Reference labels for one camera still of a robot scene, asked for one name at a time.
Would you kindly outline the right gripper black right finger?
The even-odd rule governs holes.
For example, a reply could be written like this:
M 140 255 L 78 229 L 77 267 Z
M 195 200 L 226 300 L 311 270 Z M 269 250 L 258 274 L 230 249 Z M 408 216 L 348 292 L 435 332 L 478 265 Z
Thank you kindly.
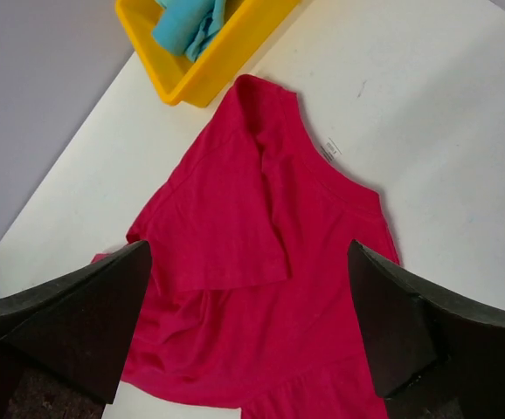
M 354 241 L 349 283 L 375 392 L 390 418 L 505 418 L 505 311 Z

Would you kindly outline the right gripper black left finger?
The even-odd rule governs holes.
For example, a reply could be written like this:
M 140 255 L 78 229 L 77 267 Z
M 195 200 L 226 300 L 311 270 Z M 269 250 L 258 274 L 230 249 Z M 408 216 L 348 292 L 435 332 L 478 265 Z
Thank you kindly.
M 113 403 L 151 269 L 138 241 L 0 299 L 0 418 L 100 418 Z

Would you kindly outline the red t-shirt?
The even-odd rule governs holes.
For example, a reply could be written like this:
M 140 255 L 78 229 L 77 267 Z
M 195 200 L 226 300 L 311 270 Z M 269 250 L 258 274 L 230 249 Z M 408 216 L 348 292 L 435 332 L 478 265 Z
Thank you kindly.
M 121 378 L 244 418 L 383 418 L 348 272 L 398 254 L 379 195 L 331 167 L 295 93 L 238 77 L 128 230 L 149 285 Z

